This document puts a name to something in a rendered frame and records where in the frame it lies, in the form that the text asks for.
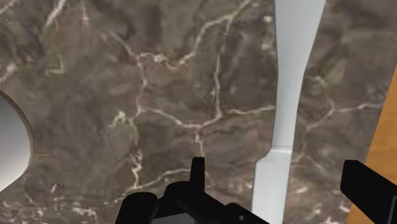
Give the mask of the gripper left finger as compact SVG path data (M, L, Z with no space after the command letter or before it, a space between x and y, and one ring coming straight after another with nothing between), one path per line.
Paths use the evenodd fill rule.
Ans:
M190 179L169 184L162 197L131 193L115 224L269 224L236 203L222 204L204 190L205 158L194 157Z

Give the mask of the white long flat utensil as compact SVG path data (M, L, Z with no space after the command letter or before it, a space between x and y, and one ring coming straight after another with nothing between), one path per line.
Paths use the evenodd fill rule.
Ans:
M307 63L326 0L274 0L277 93L269 152L255 163L252 212L282 224Z

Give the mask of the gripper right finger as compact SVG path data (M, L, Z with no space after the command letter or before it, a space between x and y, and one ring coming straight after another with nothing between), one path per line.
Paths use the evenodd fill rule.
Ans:
M341 192L375 224L397 224L397 185L358 160L345 160Z

